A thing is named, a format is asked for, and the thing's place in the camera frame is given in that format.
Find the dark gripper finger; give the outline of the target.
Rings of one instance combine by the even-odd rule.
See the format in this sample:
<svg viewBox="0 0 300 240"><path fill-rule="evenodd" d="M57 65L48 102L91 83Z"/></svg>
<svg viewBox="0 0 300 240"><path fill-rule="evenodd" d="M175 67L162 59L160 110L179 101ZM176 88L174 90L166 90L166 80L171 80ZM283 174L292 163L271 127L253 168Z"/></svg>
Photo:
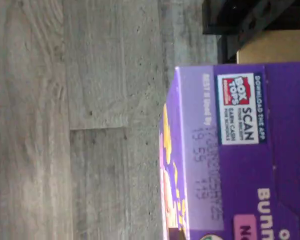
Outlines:
<svg viewBox="0 0 300 240"><path fill-rule="evenodd" d="M168 228L168 239L169 240L185 240L185 233L181 229L169 227Z"/></svg>

